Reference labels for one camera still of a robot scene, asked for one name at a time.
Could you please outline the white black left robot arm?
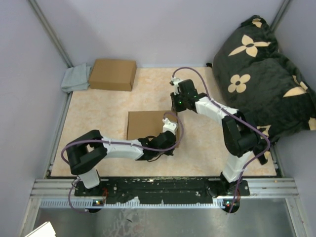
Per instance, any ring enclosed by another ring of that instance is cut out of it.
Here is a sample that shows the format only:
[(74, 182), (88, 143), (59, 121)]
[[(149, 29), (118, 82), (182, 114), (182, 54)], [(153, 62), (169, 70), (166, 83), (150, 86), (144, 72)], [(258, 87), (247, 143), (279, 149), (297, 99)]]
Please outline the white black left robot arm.
[(103, 189), (95, 166), (105, 158), (128, 158), (135, 161), (153, 161), (161, 155), (171, 156), (176, 143), (178, 124), (164, 117), (162, 133), (135, 140), (115, 140), (92, 130), (65, 146), (61, 158), (69, 165), (72, 175), (78, 177), (92, 196)]

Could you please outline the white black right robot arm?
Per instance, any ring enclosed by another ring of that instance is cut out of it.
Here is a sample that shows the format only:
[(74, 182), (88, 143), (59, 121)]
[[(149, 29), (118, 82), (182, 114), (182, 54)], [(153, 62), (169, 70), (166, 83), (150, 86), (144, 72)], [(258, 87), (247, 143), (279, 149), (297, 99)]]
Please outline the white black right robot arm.
[(170, 94), (172, 109), (176, 112), (185, 110), (204, 115), (222, 126), (225, 147), (229, 157), (220, 174), (219, 187), (213, 191), (215, 196), (230, 196), (237, 190), (237, 182), (259, 135), (240, 122), (249, 118), (237, 109), (224, 106), (205, 93), (198, 93), (191, 79), (172, 78), (170, 84), (174, 91)]

